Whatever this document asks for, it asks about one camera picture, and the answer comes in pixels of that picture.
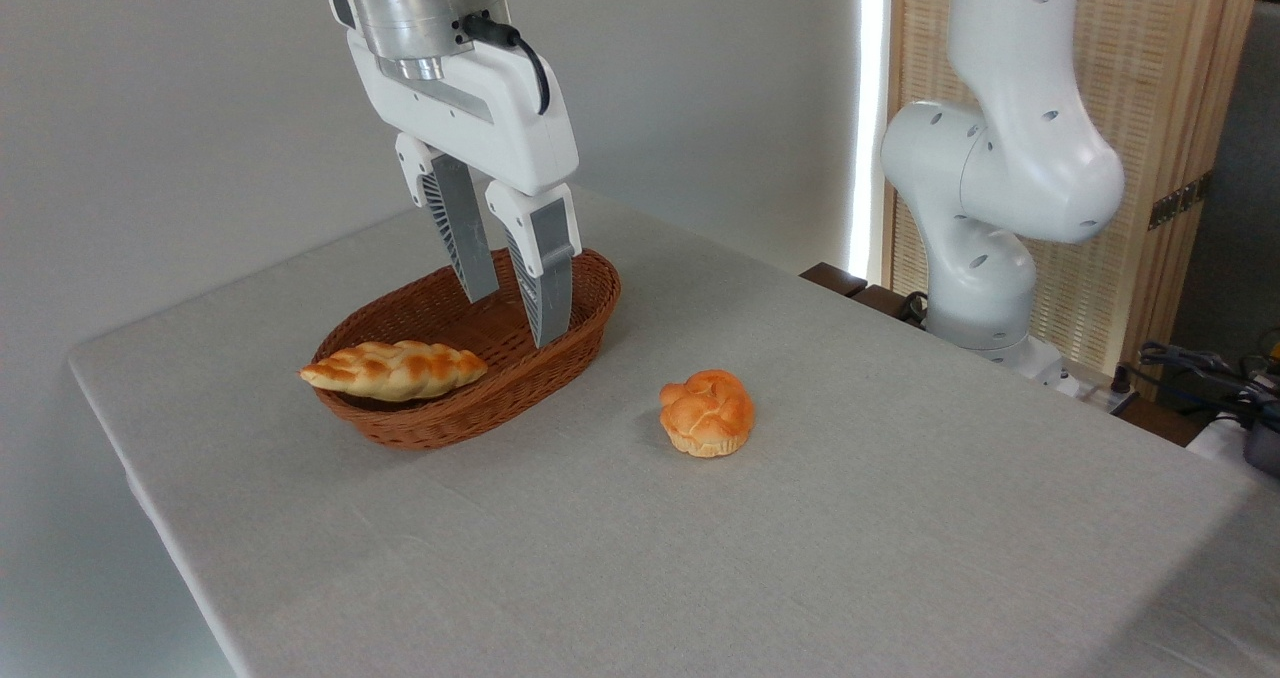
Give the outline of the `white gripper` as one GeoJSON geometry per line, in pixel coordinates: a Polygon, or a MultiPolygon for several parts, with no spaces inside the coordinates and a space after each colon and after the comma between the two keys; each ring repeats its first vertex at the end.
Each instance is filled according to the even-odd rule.
{"type": "Polygon", "coordinates": [[[499,289],[471,166],[494,178],[485,200],[504,226],[535,345],[559,339],[570,330],[572,260],[582,244],[563,183],[579,148],[553,68],[543,67],[550,100],[539,113],[538,78],[518,49],[481,43],[444,58],[439,81],[398,81],[380,72],[358,32],[346,37],[375,113],[403,132],[396,154],[410,198],[429,210],[467,299],[499,289]]]}

